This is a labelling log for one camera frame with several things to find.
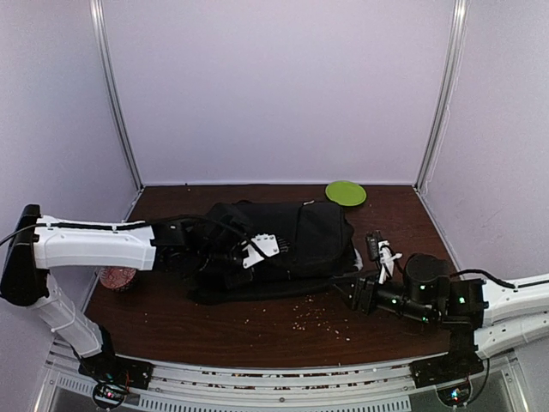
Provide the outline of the black student backpack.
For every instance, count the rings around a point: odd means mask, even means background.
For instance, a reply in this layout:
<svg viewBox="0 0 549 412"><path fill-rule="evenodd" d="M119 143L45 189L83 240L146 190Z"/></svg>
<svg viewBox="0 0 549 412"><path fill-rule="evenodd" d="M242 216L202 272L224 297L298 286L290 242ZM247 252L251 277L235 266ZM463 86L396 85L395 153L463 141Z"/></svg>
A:
<svg viewBox="0 0 549 412"><path fill-rule="evenodd" d="M188 297L197 304L309 294L326 288L333 277L362 268L353 245L353 226L336 203L217 203L205 216L210 221L192 232L199 246L236 243L267 233L286 240L290 250L251 267L252 279L197 279L195 272Z"/></svg>

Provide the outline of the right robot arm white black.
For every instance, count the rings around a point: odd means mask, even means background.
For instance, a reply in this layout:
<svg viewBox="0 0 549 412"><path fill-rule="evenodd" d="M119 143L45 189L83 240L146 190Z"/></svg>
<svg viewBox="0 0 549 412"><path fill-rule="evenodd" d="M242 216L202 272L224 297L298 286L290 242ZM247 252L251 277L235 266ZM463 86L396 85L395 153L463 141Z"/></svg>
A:
<svg viewBox="0 0 549 412"><path fill-rule="evenodd" d="M401 282L389 268L397 257L379 258L377 271L330 279L353 311L381 309L450 333L449 353L440 372L459 378L473 355L487 359L548 334L548 276L504 281L485 270L451 271L447 261L415 253L400 267Z"/></svg>

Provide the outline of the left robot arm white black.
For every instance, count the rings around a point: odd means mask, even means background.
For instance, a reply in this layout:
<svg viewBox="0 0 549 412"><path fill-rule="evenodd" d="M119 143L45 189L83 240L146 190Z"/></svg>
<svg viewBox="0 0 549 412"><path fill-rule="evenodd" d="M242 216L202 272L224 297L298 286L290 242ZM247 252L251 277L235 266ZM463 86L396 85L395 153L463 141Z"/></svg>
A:
<svg viewBox="0 0 549 412"><path fill-rule="evenodd" d="M1 297L37 311L51 332L60 335L105 381L123 374L107 331L89 320L51 274L58 267L115 267L153 270L162 252L184 249L186 231L210 220L182 215L154 222L104 223L60 220L25 207L16 230L2 239L8 247L1 274Z"/></svg>

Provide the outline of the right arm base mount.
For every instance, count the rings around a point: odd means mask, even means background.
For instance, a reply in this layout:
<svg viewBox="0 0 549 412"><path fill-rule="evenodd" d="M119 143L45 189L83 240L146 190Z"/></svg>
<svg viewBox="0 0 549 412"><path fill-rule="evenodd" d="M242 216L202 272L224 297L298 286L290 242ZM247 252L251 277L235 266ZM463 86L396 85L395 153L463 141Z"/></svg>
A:
<svg viewBox="0 0 549 412"><path fill-rule="evenodd" d="M452 332L447 353L415 360L409 365L415 387L435 386L438 400L447 407L469 405L474 400L471 378L485 371L477 350L473 335Z"/></svg>

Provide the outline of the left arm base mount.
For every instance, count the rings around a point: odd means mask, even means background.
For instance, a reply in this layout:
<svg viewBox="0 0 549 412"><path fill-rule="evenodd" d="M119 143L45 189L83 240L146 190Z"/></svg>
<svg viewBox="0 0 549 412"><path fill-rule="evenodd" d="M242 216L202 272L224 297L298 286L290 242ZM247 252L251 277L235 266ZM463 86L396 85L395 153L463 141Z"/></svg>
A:
<svg viewBox="0 0 549 412"><path fill-rule="evenodd" d="M110 333L101 325L99 331L102 343L98 354L89 357L74 354L80 363L78 372L95 381L93 402L100 410L112 411L124 403L131 389L149 387L154 365L117 355Z"/></svg>

